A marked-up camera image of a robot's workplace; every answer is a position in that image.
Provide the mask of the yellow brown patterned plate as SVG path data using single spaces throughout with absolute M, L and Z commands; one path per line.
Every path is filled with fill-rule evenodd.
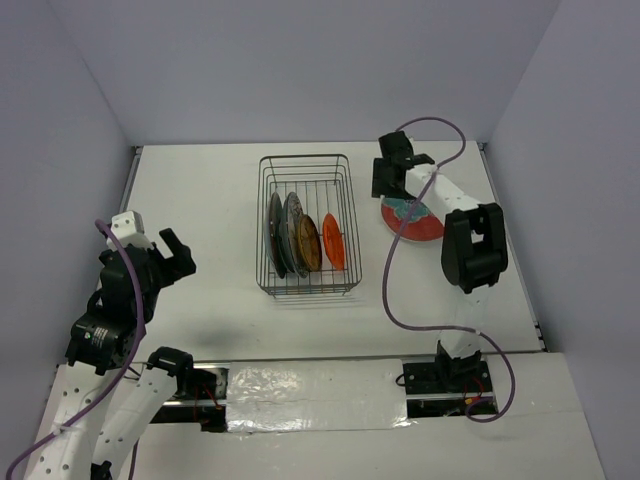
M 298 247 L 307 269 L 318 272 L 322 268 L 322 251 L 320 236 L 314 221 L 309 215 L 303 214 L 298 224 Z

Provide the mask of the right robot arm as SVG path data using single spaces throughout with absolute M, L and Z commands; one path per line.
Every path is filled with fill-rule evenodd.
M 440 264 L 453 287 L 453 324 L 438 337 L 433 374 L 446 391 L 456 391 L 479 375 L 478 329 L 489 288 L 508 266 L 502 208 L 481 203 L 440 172 L 427 154 L 416 154 L 402 131 L 379 138 L 373 160 L 372 196 L 417 201 L 443 225 Z

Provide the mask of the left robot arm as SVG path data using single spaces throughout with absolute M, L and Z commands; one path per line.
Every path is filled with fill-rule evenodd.
M 172 229 L 159 235 L 164 257 L 139 229 L 126 234 L 115 223 L 96 223 L 110 245 L 85 313 L 72 325 L 66 369 L 50 431 L 25 457 L 30 479 L 116 479 L 133 464 L 140 437 L 162 404 L 195 389 L 191 354 L 170 347 L 154 351 L 123 403 L 111 411 L 162 289 L 190 276 L 196 264 Z

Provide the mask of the dark teal glazed plate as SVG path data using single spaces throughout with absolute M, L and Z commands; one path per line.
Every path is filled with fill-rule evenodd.
M 278 278 L 283 279 L 287 273 L 287 267 L 281 258 L 279 248 L 279 223 L 282 214 L 282 202 L 277 192 L 274 192 L 268 202 L 266 210 L 265 246 L 269 260 L 271 261 Z

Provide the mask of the white blue floral plate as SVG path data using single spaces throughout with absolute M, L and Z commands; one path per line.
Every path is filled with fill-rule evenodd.
M 288 268 L 299 277 L 306 278 L 309 270 L 305 266 L 297 241 L 298 224 L 303 214 L 302 205 L 296 192 L 289 192 L 284 202 L 280 222 L 282 251 Z

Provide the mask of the orange plastic plate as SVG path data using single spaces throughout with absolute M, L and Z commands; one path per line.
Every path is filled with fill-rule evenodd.
M 342 233 L 336 218 L 327 213 L 322 223 L 322 239 L 327 258 L 338 271 L 345 269 L 345 247 Z

